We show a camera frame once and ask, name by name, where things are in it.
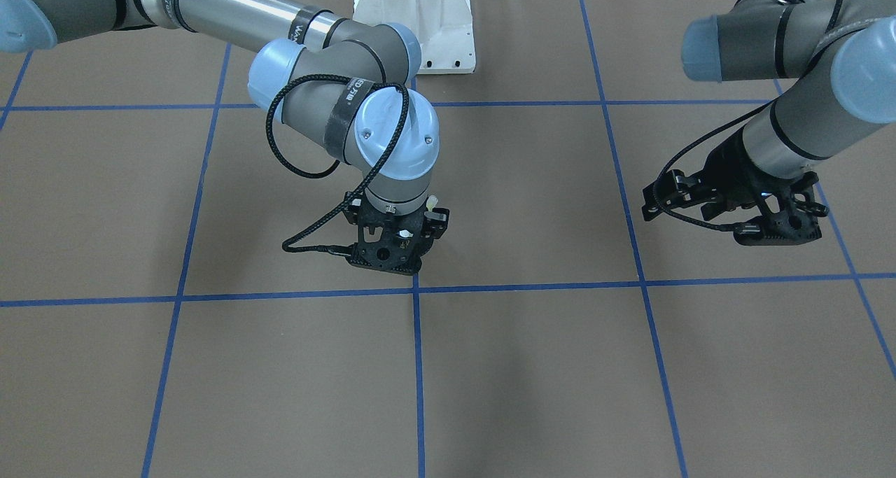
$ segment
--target brown floor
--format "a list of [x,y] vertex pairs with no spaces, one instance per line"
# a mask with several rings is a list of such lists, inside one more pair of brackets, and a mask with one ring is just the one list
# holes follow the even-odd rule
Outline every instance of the brown floor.
[[819,168],[809,245],[641,219],[778,94],[681,73],[733,2],[472,0],[477,73],[416,82],[451,227],[413,279],[279,249],[359,174],[279,166],[251,53],[0,55],[0,476],[896,475],[896,129]]

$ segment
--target blue tape line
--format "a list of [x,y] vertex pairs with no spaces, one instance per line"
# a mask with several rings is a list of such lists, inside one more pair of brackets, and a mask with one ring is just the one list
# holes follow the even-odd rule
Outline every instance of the blue tape line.
[[[224,82],[227,77],[228,63],[230,63],[230,44],[224,47],[224,60],[221,63],[220,77],[218,77],[218,93],[215,97],[215,104],[220,104],[221,97],[224,95]],[[190,219],[190,230],[188,238],[186,238],[186,246],[183,248],[183,267],[180,273],[180,279],[177,283],[176,301],[174,311],[171,314],[171,325],[169,328],[169,337],[165,345],[165,358],[162,361],[162,372],[159,378],[159,390],[156,392],[156,402],[153,408],[153,421],[150,423],[150,435],[146,443],[146,453],[143,456],[143,472],[141,478],[148,478],[150,475],[150,467],[153,464],[153,452],[155,450],[156,433],[159,430],[159,418],[161,417],[162,402],[165,398],[165,386],[167,383],[167,373],[171,363],[171,354],[174,351],[174,339],[177,333],[177,321],[180,318],[180,308],[183,299],[183,288],[186,286],[186,274],[190,267],[190,257],[193,254],[193,239],[196,235],[196,223],[199,220],[199,207],[202,203],[202,192],[204,192],[205,171],[209,168],[209,155],[211,154],[211,143],[214,142],[215,129],[218,124],[218,112],[220,109],[215,107],[211,112],[211,122],[209,124],[209,134],[205,141],[205,153],[202,156],[202,168],[199,170],[199,183],[196,185],[196,198],[192,205],[192,217]]]
[[858,274],[858,278],[860,278],[862,280],[896,279],[896,273]]
[[762,105],[769,99],[656,99],[655,101],[606,101],[607,105]]
[[639,287],[639,281],[596,281],[596,283],[518,283],[504,286],[445,286],[421,287],[421,294],[439,293],[506,293],[512,290],[575,290],[575,289],[614,289],[620,287]]
[[420,276],[414,275],[414,364],[416,370],[416,475],[426,478],[426,424],[423,403],[423,337],[420,332]]
[[180,302],[175,302],[174,311],[171,312],[171,324],[169,336],[165,343],[165,358],[162,360],[162,370],[159,375],[159,388],[156,390],[156,402],[153,405],[153,420],[150,422],[150,436],[146,440],[146,453],[143,454],[143,471],[141,478],[150,476],[150,466],[153,464],[153,450],[156,446],[156,435],[159,432],[159,418],[162,414],[162,401],[165,398],[165,386],[167,385],[167,372],[171,366],[171,353],[174,350],[174,337],[177,333],[177,321],[180,319]]
[[31,64],[32,62],[33,53],[34,51],[29,51],[28,54],[25,55],[25,59],[22,60],[22,67],[20,67],[19,69],[19,76],[15,77],[13,91],[9,93],[9,98],[6,100],[6,108],[3,109],[3,114],[0,114],[0,130],[3,130],[3,127],[6,124],[6,120],[7,118],[9,118],[9,113],[13,109],[15,96],[19,95],[19,88],[22,87],[22,81],[25,79],[25,71],[28,70],[28,64]]
[[[631,99],[631,101],[437,101],[435,107],[552,107],[578,105],[762,105],[768,99]],[[188,111],[188,109],[246,108],[253,103],[182,103],[144,105],[22,105],[0,108],[10,112],[48,111]]]
[[214,104],[147,104],[147,105],[28,105],[13,107],[12,111],[180,111],[183,109],[215,108]]
[[[673,279],[645,280],[647,287],[676,286],[723,286],[723,284],[758,284],[758,283],[806,283],[806,281],[848,281],[855,277],[861,280],[896,279],[896,273],[883,272],[876,274],[817,274],[817,275],[781,275],[769,277],[727,277],[717,279]],[[537,290],[593,290],[640,287],[640,281],[596,281],[596,283],[520,283],[504,286],[433,286],[418,287],[420,294],[444,293],[511,293],[537,292]],[[413,294],[414,289],[346,289],[346,290],[298,290],[288,293],[230,293],[230,294],[195,294],[177,296],[134,296],[134,297],[76,297],[76,299],[60,300],[0,300],[0,308],[29,307],[67,307],[79,305],[115,305],[140,303],[172,303],[177,302],[239,302],[240,300],[300,300],[308,297],[362,297],[362,296],[394,296]]]
[[434,107],[544,107],[601,105],[601,101],[436,101]]
[[258,108],[257,105],[253,103],[221,103],[218,105],[219,108]]
[[653,309],[652,305],[650,305],[650,296],[647,291],[647,286],[644,283],[644,270],[643,264],[641,264],[641,255],[638,251],[638,241],[636,238],[636,233],[634,233],[634,224],[631,222],[631,210],[628,206],[628,197],[625,193],[625,184],[622,175],[622,167],[619,164],[619,155],[617,152],[617,147],[615,147],[615,137],[613,134],[613,125],[610,121],[610,113],[607,106],[607,96],[604,92],[604,83],[601,78],[601,65],[598,61],[598,54],[596,54],[594,38],[592,36],[592,26],[589,22],[588,18],[588,9],[585,6],[585,0],[579,0],[580,9],[582,9],[582,22],[585,25],[585,35],[588,38],[588,47],[589,51],[591,51],[591,62],[594,66],[594,77],[596,79],[596,83],[598,83],[598,94],[601,96],[601,108],[604,112],[604,122],[607,125],[607,137],[610,144],[610,152],[613,155],[613,166],[615,168],[615,173],[617,173],[617,181],[619,185],[619,195],[622,200],[623,210],[625,212],[625,222],[628,227],[629,239],[631,241],[631,251],[633,251],[634,255],[634,264],[636,264],[636,269],[638,271],[638,281],[640,283],[640,292],[641,296],[643,296],[644,300],[644,309],[647,313],[647,324],[650,325],[650,338],[653,341],[653,350],[656,355],[657,367],[659,370],[659,381],[662,383],[663,388],[663,396],[666,399],[666,411],[668,412],[669,418],[669,426],[672,430],[672,439],[675,444],[675,453],[678,456],[678,468],[681,471],[682,478],[687,478],[687,464],[685,462],[685,452],[682,448],[681,437],[678,433],[678,419],[675,415],[675,405],[672,403],[672,394],[669,390],[669,381],[666,378],[666,366],[663,361],[662,348],[660,348],[659,344],[659,335],[656,329],[656,324],[653,321]]
[[73,297],[65,300],[7,300],[0,308],[74,307],[80,305],[122,305],[131,303],[173,303],[176,296],[146,297]]
[[410,288],[396,289],[346,289],[346,290],[298,290],[291,293],[199,294],[183,296],[184,302],[236,302],[236,300],[297,300],[305,297],[359,297],[410,294]]
[[[815,188],[818,190],[818,196],[822,203],[825,206],[830,207],[828,204],[828,198],[825,196],[825,189],[822,188],[821,184],[815,185]],[[893,379],[896,380],[896,361],[893,360],[893,354],[890,352],[890,347],[887,345],[886,338],[883,337],[883,331],[881,331],[881,326],[877,322],[877,316],[874,315],[874,310],[871,307],[871,302],[868,300],[867,294],[865,294],[865,287],[862,286],[861,278],[858,276],[858,272],[855,271],[855,265],[852,262],[852,256],[849,255],[849,250],[847,249],[846,242],[843,239],[843,235],[841,234],[841,229],[837,225],[837,219],[834,217],[834,213],[831,212],[828,215],[828,219],[831,221],[831,227],[834,230],[834,235],[837,237],[837,242],[841,246],[841,251],[843,251],[843,258],[846,259],[847,267],[849,267],[849,273],[852,274],[853,283],[855,284],[855,289],[858,291],[858,297],[862,300],[862,305],[864,305],[864,312],[868,315],[868,321],[871,321],[871,328],[874,329],[874,334],[877,336],[877,343],[881,345],[881,350],[883,351],[883,357],[887,361],[887,365],[890,366],[890,373],[893,376]]]
[[822,274],[822,275],[781,275],[772,277],[729,277],[717,279],[681,279],[681,280],[656,280],[646,281],[649,287],[671,286],[722,286],[722,284],[736,283],[799,283],[800,281],[842,281],[852,280],[851,274]]
[[[228,63],[230,63],[230,44],[224,48],[224,63],[221,65],[220,78],[218,79],[218,94],[215,97],[215,103],[221,102],[224,95],[224,80],[227,76]],[[199,184],[196,185],[196,198],[192,203],[192,217],[190,219],[190,231],[186,237],[186,247],[183,249],[183,268],[180,272],[180,280],[177,283],[177,296],[183,296],[183,288],[186,286],[186,274],[190,266],[190,257],[193,254],[193,239],[196,236],[196,224],[199,222],[199,207],[202,204],[202,194],[205,191],[205,172],[209,168],[209,156],[211,155],[211,144],[214,142],[215,130],[218,127],[218,114],[220,109],[215,107],[211,111],[211,124],[209,127],[209,135],[205,141],[205,153],[202,156],[202,168],[199,170]]]

